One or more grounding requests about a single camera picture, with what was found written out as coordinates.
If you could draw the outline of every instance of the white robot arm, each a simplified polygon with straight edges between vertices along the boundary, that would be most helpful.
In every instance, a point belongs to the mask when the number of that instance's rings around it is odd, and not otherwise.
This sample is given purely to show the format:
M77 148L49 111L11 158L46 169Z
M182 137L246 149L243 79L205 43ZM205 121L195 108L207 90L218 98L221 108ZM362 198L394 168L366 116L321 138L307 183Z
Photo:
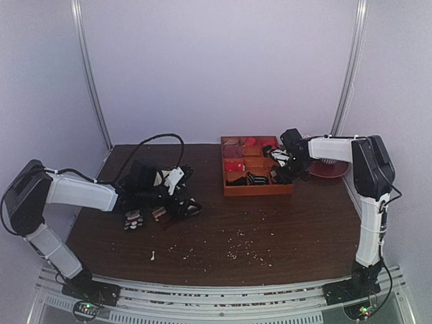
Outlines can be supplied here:
M184 195L184 182L193 170L187 165L161 170L150 161L135 161L130 174L112 185L100 184L83 175L67 174L70 170L47 169L40 161L31 160L2 197L0 207L4 201L14 232L5 228L11 234L23 237L56 268L65 281L64 294L115 306L119 287L92 280L91 272L82 261L45 223L45 204L75 205L126 215L135 212L138 216L141 209L158 206L169 209L177 219L187 218L201 209Z
M281 135L285 150L268 154L279 163L276 170L288 181L307 180L311 161L330 159L352 164L354 185L360 194L360 242L352 279L324 287L328 304L368 296L379 291L377 276L383 266L381 249L387 231L387 206L395 178L394 168L380 136L303 138L297 129Z

